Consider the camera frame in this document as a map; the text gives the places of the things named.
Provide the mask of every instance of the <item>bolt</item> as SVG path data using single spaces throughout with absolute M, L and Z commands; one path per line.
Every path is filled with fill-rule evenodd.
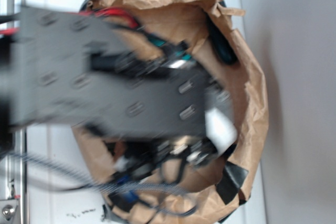
M 180 118 L 182 120 L 187 120 L 196 113 L 196 107 L 194 105 L 189 106 L 184 111 L 180 113 Z
M 184 94 L 193 88 L 194 88 L 194 83 L 191 80 L 189 80 L 183 83 L 181 86 L 179 86 L 178 90 L 180 94 Z
M 15 214 L 15 209 L 11 205 L 7 205 L 2 209 L 2 215 L 9 221 Z
M 42 86 L 46 86 L 46 85 L 49 85 L 49 84 L 53 83 L 56 80 L 57 80 L 56 73 L 54 71 L 50 71 L 50 72 L 44 73 L 40 76 L 39 83 Z
M 145 110 L 145 105 L 142 102 L 137 102 L 129 106 L 126 112 L 127 112 L 127 115 L 133 117 L 133 116 L 139 115 L 144 110 Z
M 88 26 L 89 26 L 89 24 L 87 23 L 86 18 L 77 17 L 76 20 L 71 23 L 70 28 L 73 31 L 81 31 Z
M 54 23 L 56 20 L 57 16 L 53 12 L 44 13 L 37 19 L 37 21 L 43 26 L 48 26 Z
M 89 84 L 89 82 L 90 82 L 90 79 L 85 74 L 82 74 L 74 79 L 74 81 L 72 82 L 72 86 L 75 89 L 80 89 L 86 86 L 87 84 Z

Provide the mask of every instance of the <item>white surface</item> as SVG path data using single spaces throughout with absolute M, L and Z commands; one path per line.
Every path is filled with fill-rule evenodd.
M 27 0 L 28 4 L 56 10 L 77 11 L 84 0 Z M 240 7 L 240 0 L 225 0 L 227 6 Z M 234 26 L 244 34 L 243 20 L 234 17 Z M 28 129 L 28 149 L 34 153 L 48 155 L 49 158 L 69 163 L 85 169 L 80 152 L 71 130 L 67 126 L 34 126 Z M 70 185 L 67 180 L 55 177 L 47 172 L 28 168 L 29 173 L 47 182 Z M 228 224 L 264 224 L 265 208 L 260 170 L 257 173 L 251 200 L 233 213 L 225 223 Z M 47 193 L 36 186 L 29 185 L 30 219 L 33 224 L 40 223 L 100 223 L 102 198 L 89 191 L 68 194 Z M 95 209 L 83 214 L 85 210 Z
M 268 84 L 268 223 L 336 223 L 336 0 L 242 4 Z

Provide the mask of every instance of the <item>cable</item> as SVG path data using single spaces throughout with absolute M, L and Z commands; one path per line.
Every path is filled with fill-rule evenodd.
M 126 182 L 124 184 L 116 184 L 114 182 L 109 182 L 105 184 L 98 184 L 94 181 L 92 181 L 91 177 L 84 174 L 81 171 L 78 171 L 77 169 L 71 169 L 68 165 L 64 165 L 55 161 L 51 161 L 49 159 L 32 155 L 32 154 L 21 154 L 17 152 L 9 152 L 7 155 L 22 160 L 24 163 L 32 163 L 36 166 L 39 166 L 40 168 L 50 169 L 51 171 L 58 172 L 64 176 L 68 176 L 72 179 L 75 179 L 77 181 L 80 181 L 82 183 L 85 183 L 85 185 L 77 187 L 77 188 L 71 188 L 71 189 L 59 189 L 54 190 L 58 192 L 65 192 L 65 191 L 71 191 L 71 190 L 78 190 L 78 189 L 94 189 L 97 190 L 103 194 L 122 194 L 129 191 L 155 191 L 158 193 L 165 193 L 165 194 L 171 194 L 171 195 L 180 195 L 184 198 L 188 198 L 192 203 L 193 207 L 186 211 L 186 212 L 172 212 L 166 208 L 160 208 L 159 206 L 152 206 L 148 202 L 139 199 L 139 203 L 142 203 L 143 205 L 155 209 L 158 212 L 161 212 L 166 215 L 173 215 L 178 217 L 186 217 L 189 215 L 192 215 L 197 210 L 197 202 L 195 198 L 188 195 L 188 191 L 182 188 L 179 188 L 174 185 L 168 185 L 168 184 L 139 184 L 135 182 Z

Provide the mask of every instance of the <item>black cable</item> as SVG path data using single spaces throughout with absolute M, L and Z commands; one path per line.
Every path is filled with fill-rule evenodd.
M 12 22 L 18 20 L 18 15 L 17 14 L 12 14 L 12 15 L 0 15 L 0 24 L 4 24 L 7 22 Z

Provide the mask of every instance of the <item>crumpled paper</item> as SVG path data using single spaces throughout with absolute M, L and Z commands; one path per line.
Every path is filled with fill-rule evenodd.
M 198 170 L 186 170 L 180 186 L 191 191 L 198 202 L 195 214 L 178 218 L 157 214 L 154 210 L 136 204 L 130 212 L 113 207 L 113 212 L 130 223 L 150 224 L 192 224 L 208 223 L 226 217 L 239 206 L 239 200 L 248 200 L 253 180 L 263 151 L 268 130 L 268 103 L 266 81 L 259 63 L 249 49 L 241 33 L 232 30 L 232 15 L 244 15 L 244 11 L 226 8 L 221 0 L 100 0 L 93 3 L 94 8 L 119 6 L 130 11 L 145 24 L 149 32 L 156 33 L 171 42 L 185 40 L 190 45 L 189 52 L 200 62 L 232 96 L 235 113 L 235 126 L 238 131 L 237 147 L 228 158 L 231 163 L 248 170 L 248 175 L 240 192 L 229 203 L 224 204 L 216 186 L 222 176 L 226 160 L 223 157 Z M 233 48 L 239 62 L 232 66 L 223 64 L 213 50 L 206 27 L 206 15 L 220 29 Z M 120 33 L 141 59 L 160 56 L 157 48 L 142 43 L 136 34 Z M 118 141 L 92 136 L 87 130 L 73 128 L 80 150 L 94 179 L 106 181 L 114 173 L 113 157 L 103 141 Z M 148 179 L 159 182 L 157 174 Z M 182 197 L 169 195 L 159 199 L 155 195 L 141 194 L 153 204 L 161 203 L 172 211 L 187 211 L 190 203 Z

